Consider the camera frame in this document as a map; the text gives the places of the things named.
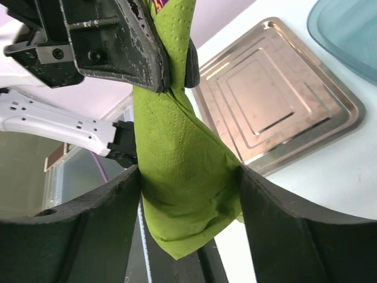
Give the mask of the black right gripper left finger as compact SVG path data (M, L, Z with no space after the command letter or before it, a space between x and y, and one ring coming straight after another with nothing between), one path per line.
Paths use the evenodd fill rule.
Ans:
M141 196L132 166L35 216L1 221L2 282L123 282Z

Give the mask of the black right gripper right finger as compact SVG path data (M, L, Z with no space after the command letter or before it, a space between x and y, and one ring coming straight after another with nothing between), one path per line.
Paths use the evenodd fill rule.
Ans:
M376 221L304 199L237 170L258 282L375 282Z

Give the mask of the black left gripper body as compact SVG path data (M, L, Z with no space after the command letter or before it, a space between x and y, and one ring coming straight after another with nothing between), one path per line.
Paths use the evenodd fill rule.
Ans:
M59 1L5 1L4 7L22 23L14 42L4 48L6 57L51 88L84 80L74 64Z

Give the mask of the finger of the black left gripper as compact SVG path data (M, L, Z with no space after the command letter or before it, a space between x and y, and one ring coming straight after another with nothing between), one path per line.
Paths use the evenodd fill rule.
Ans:
M185 88L194 88L199 84L199 59L194 42L190 38L186 56Z
M60 7L80 74L168 90L167 53L143 1L64 0Z

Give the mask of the green paper napkin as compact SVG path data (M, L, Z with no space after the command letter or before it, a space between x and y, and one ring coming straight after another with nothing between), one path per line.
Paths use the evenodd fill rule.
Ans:
M148 229L174 259L198 250L241 212L233 152L195 115L184 92L194 1L145 5L167 51L171 87L133 89L138 168Z

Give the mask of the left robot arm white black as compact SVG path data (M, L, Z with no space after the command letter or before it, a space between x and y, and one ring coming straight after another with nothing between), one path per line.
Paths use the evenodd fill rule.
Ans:
M190 38L194 1L2 1L22 27L4 56L51 88L86 77L132 84L151 100L168 96L188 111L186 88L199 84ZM10 89L19 75L1 75L1 130L74 144L137 163L134 126L89 119L26 98Z

